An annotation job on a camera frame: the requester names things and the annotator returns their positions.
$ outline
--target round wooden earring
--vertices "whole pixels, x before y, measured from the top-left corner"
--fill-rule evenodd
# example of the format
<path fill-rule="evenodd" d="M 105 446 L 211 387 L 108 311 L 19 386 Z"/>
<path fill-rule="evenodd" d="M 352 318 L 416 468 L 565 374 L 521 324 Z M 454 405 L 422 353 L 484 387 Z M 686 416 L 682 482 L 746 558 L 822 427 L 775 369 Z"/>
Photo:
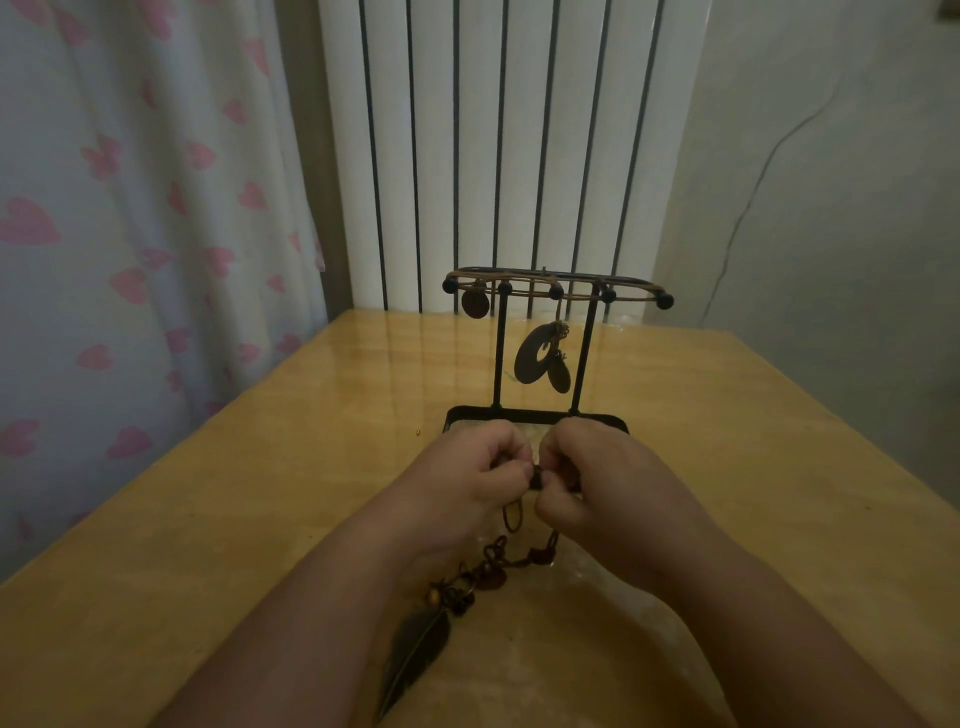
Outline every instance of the round wooden earring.
<path fill-rule="evenodd" d="M 487 286 L 479 280 L 464 291 L 460 299 L 464 313 L 471 319 L 482 319 L 490 313 L 490 299 L 487 298 Z"/>
<path fill-rule="evenodd" d="M 557 350 L 557 322 L 543 324 L 536 327 L 516 350 L 514 360 L 514 375 L 521 384 L 533 384 L 546 374 L 550 362 Z M 543 358 L 539 358 L 540 351 L 549 347 L 550 351 Z"/>
<path fill-rule="evenodd" d="M 559 349 L 550 357 L 546 372 L 554 389 L 562 395 L 570 391 L 570 370 L 566 368 L 564 353 Z"/>

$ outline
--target feather pendant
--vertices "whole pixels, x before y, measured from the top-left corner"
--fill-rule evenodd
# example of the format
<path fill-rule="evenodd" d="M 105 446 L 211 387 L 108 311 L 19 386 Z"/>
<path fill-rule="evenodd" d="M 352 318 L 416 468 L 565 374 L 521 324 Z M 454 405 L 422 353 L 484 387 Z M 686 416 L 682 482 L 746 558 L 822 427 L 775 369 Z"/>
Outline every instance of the feather pendant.
<path fill-rule="evenodd" d="M 450 616 L 443 607 L 420 610 L 400 624 L 387 662 L 377 721 L 440 656 L 449 638 Z"/>

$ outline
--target hanging earring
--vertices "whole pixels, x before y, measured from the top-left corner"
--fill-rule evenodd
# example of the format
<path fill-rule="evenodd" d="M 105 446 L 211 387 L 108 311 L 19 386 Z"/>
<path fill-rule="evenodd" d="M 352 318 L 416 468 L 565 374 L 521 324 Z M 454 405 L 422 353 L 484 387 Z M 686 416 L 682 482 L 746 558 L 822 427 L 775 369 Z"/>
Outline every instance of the hanging earring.
<path fill-rule="evenodd" d="M 570 371 L 566 368 L 565 359 L 566 354 L 557 349 L 556 353 L 550 357 L 550 364 L 546 370 L 553 388 L 562 395 L 570 391 Z"/>
<path fill-rule="evenodd" d="M 487 284 L 475 280 L 460 298 L 464 313 L 471 319 L 482 319 L 490 313 L 490 299 L 487 298 Z"/>
<path fill-rule="evenodd" d="M 516 351 L 516 359 L 514 360 L 516 380 L 521 384 L 533 384 L 550 370 L 551 365 L 558 368 L 562 367 L 565 370 L 566 365 L 563 362 L 563 355 L 560 353 L 559 346 L 560 340 L 567 335 L 568 331 L 569 327 L 563 321 L 551 321 L 549 324 L 536 327 L 527 334 L 527 338 L 523 340 L 520 348 Z M 544 358 L 540 358 L 540 352 L 544 349 L 547 350 L 547 354 Z M 554 363 L 557 361 L 557 357 L 560 358 L 559 364 Z M 568 382 L 566 387 L 569 389 L 569 374 L 566 375 L 566 379 Z M 558 392 L 561 391 L 557 388 L 557 384 L 554 384 L 554 388 Z"/>

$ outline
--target jewelry stand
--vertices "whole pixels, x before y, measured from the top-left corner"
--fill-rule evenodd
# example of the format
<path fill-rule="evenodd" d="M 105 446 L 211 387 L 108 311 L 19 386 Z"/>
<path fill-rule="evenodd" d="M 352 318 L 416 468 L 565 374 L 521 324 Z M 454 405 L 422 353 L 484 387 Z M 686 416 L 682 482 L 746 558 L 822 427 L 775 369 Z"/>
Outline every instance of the jewelry stand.
<path fill-rule="evenodd" d="M 462 282 L 461 278 L 473 279 L 471 282 Z M 516 292 L 511 281 L 527 280 L 530 282 L 528 291 Z M 564 291 L 561 281 L 569 283 Z M 550 286 L 549 291 L 536 291 L 534 284 L 537 282 L 546 283 Z M 574 294 L 573 283 L 583 282 L 591 285 L 589 295 Z M 444 291 L 457 295 L 458 291 L 469 291 L 468 295 L 476 297 L 480 293 L 484 296 L 493 295 L 493 291 L 499 294 L 499 309 L 497 310 L 496 322 L 496 359 L 493 370 L 493 404 L 489 407 L 481 407 L 472 404 L 458 404 L 451 407 L 446 413 L 446 422 L 444 423 L 444 432 L 450 429 L 455 423 L 462 420 L 509 420 L 512 423 L 524 423 L 530 425 L 555 425 L 564 417 L 586 417 L 597 420 L 604 425 L 616 427 L 624 432 L 629 432 L 627 424 L 615 415 L 606 414 L 588 414 L 580 411 L 580 396 L 584 387 L 584 373 L 587 370 L 587 357 L 589 355 L 590 340 L 593 336 L 593 322 L 596 318 L 597 304 L 600 302 L 609 305 L 614 301 L 621 302 L 654 302 L 657 308 L 667 309 L 673 305 L 673 296 L 668 294 L 661 286 L 655 285 L 648 280 L 632 279 L 618 276 L 595 276 L 579 273 L 554 273 L 546 270 L 518 270 L 512 268 L 484 268 L 471 267 L 461 268 L 447 274 L 444 280 Z M 648 296 L 643 298 L 619 298 L 614 290 L 614 286 L 626 286 L 644 291 Z M 588 301 L 587 321 L 584 326 L 584 339 L 580 346 L 580 358 L 577 362 L 577 376 L 573 385 L 573 398 L 570 409 L 566 412 L 540 410 L 540 409 L 514 409 L 504 407 L 500 403 L 500 387 L 503 380 L 503 339 L 507 327 L 507 304 L 511 296 L 526 299 L 550 298 L 557 301 Z M 486 310 L 489 310 L 489 303 L 481 316 L 486 316 Z"/>

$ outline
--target curtain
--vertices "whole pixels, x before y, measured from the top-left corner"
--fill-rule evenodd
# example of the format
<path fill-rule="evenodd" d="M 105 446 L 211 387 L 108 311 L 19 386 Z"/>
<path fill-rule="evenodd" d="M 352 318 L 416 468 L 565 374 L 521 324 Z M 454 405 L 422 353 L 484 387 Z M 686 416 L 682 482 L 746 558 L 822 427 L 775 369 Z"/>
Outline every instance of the curtain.
<path fill-rule="evenodd" d="M 0 578 L 326 323 L 269 0 L 0 0 Z"/>

